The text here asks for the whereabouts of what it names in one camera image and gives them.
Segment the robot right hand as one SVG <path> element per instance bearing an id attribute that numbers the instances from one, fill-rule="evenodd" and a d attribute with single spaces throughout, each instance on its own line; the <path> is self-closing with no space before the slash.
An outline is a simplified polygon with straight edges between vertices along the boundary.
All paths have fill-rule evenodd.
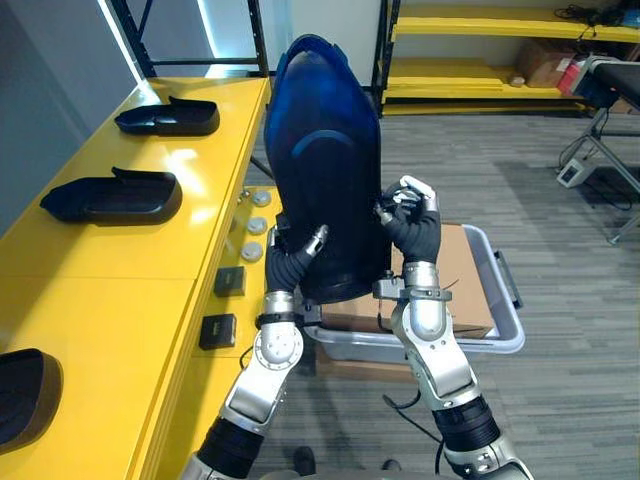
<path id="1" fill-rule="evenodd" d="M 436 191 L 423 181 L 403 175 L 382 195 L 374 212 L 406 263 L 437 262 L 441 245 L 441 215 Z"/>

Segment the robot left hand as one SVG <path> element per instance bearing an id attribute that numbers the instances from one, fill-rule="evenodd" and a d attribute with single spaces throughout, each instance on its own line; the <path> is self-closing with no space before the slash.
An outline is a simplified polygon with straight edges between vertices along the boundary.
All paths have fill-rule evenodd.
<path id="1" fill-rule="evenodd" d="M 267 237 L 265 257 L 266 292 L 293 293 L 325 246 L 328 236 L 329 227 L 321 225 L 300 250 L 288 253 L 279 240 L 277 227 L 272 227 Z"/>

